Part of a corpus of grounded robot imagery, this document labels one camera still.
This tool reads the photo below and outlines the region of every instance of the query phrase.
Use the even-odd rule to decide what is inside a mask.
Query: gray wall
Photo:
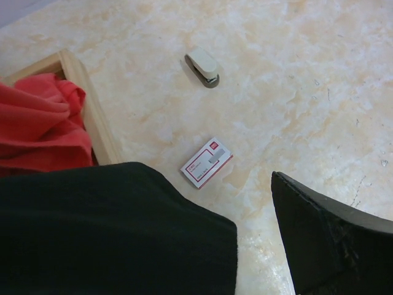
[[[0,28],[56,0],[0,0]]]

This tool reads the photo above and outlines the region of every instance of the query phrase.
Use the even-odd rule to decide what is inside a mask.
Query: wooden frame
[[[4,78],[2,82],[11,86],[19,79],[42,73],[55,73],[85,90],[86,100],[84,109],[82,110],[82,117],[86,131],[90,135],[93,143],[93,151],[98,164],[122,163],[119,149],[108,127],[86,68],[72,52],[63,49]]]

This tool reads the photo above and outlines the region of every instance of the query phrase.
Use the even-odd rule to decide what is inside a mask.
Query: black fabric
[[[274,207],[296,294],[393,294],[393,222],[274,172]]]
[[[234,294],[236,226],[141,163],[0,179],[2,294]]]

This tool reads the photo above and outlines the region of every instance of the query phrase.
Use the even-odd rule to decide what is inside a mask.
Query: red logo
[[[218,145],[215,141],[213,141],[213,142],[210,144],[210,147],[211,147],[212,149],[217,149],[217,148],[219,147],[219,145]]]

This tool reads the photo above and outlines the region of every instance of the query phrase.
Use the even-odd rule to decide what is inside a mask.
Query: red fabric
[[[92,166],[85,92],[54,74],[0,83],[0,177]]]

